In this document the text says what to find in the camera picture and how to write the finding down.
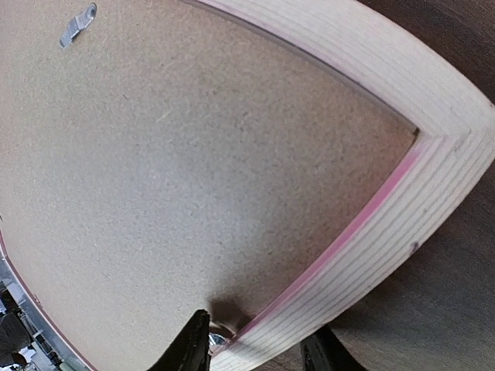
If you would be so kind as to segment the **light wood picture frame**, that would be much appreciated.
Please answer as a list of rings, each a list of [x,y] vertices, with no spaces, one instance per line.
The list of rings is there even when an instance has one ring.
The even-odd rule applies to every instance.
[[[494,105],[455,67],[359,1],[190,1],[306,56],[397,115],[414,141],[329,246],[214,354],[215,370],[252,370],[331,322],[400,267],[452,214],[494,159]],[[15,268],[43,317],[91,370]]]

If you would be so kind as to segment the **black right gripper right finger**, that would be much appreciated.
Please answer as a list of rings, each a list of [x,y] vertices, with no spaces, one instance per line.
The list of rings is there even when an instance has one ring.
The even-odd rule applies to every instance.
[[[304,371],[367,371],[330,328],[320,328],[301,341]]]

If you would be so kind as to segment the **brown backing board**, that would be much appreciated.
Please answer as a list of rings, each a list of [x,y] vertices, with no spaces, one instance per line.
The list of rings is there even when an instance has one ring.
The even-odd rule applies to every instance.
[[[99,370],[154,363],[195,310],[240,326],[414,141],[306,56],[179,1],[1,3],[1,230]]]

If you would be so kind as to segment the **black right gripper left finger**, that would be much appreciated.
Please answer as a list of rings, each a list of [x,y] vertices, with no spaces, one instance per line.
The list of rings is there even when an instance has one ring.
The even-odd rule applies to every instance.
[[[170,346],[148,371],[207,371],[210,369],[210,315],[194,312]]]

